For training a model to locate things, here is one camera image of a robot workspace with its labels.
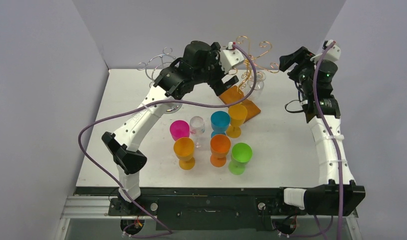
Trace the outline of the blue plastic wine glass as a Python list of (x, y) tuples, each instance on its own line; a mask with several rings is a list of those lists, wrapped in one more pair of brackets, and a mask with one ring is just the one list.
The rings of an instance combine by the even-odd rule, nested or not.
[(215, 135), (226, 135), (226, 131), (231, 123), (230, 115), (225, 111), (216, 111), (210, 117), (212, 128), (211, 138)]

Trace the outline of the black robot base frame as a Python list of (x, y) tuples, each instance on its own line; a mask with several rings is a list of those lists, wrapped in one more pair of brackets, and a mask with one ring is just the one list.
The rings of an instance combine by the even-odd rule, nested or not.
[(283, 202), (282, 188), (143, 187), (137, 204), (121, 198), (117, 187), (77, 187), (75, 194), (107, 197), (108, 215), (121, 217), (120, 226), (138, 233), (145, 218), (157, 218), (156, 230), (269, 231), (288, 225), (305, 210)]

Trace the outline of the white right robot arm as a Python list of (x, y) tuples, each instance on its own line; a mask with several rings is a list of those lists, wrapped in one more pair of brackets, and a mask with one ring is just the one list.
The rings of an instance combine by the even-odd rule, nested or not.
[(300, 104), (315, 143), (319, 164), (318, 186), (290, 188), (273, 200), (274, 209), (285, 214), (293, 206), (309, 215), (349, 216), (366, 196), (350, 171), (343, 147), (341, 112), (333, 95), (332, 80), (338, 70), (341, 50), (333, 46), (326, 55), (302, 46), (279, 58), (279, 70), (289, 68), (288, 77), (302, 95)]

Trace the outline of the clear patterned wine glass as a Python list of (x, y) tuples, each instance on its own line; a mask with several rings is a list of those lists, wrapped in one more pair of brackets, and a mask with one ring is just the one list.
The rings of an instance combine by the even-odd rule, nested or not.
[[(256, 75), (256, 84), (254, 86), (252, 93), (247, 98), (248, 100), (255, 101), (262, 95), (262, 92), (263, 92), (264, 86), (265, 86), (265, 83), (264, 83), (265, 79), (266, 79), (266, 74), (263, 71), (258, 71), (257, 75)], [(254, 85), (254, 80), (255, 80), (254, 76), (251, 75), (249, 80), (246, 83), (245, 88), (243, 89), (243, 93), (245, 95), (247, 95), (251, 91), (252, 86)]]

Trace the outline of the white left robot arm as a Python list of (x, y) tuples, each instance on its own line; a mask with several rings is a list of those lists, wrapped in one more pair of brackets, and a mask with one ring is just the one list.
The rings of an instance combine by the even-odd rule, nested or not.
[(119, 182), (118, 198), (121, 209), (128, 215), (135, 215), (141, 208), (139, 186), (140, 170), (147, 158), (139, 147), (168, 109), (183, 104), (183, 97), (191, 93), (196, 85), (208, 84), (216, 96), (220, 96), (239, 80), (223, 78), (230, 70), (242, 64), (245, 55), (230, 42), (222, 49), (218, 42), (211, 45), (194, 40), (189, 43), (182, 57), (176, 58), (162, 69), (150, 87), (148, 94), (121, 127), (114, 132), (105, 132), (101, 139), (117, 165)]

